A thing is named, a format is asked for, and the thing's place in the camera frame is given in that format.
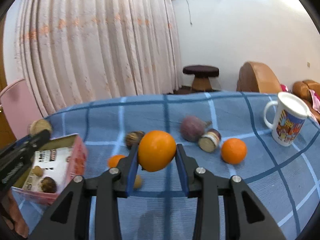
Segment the person's left hand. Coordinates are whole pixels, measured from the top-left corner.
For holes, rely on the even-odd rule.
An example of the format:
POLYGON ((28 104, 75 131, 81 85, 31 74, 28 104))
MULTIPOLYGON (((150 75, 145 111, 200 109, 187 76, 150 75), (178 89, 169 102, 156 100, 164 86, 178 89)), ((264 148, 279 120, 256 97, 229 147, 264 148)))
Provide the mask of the person's left hand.
POLYGON ((29 228, 22 217, 16 199, 12 194, 12 190, 9 190, 6 196, 1 200, 1 206, 7 214, 7 216, 2 217, 10 230, 15 230, 18 235, 22 236, 23 238, 27 238, 29 234, 29 228))

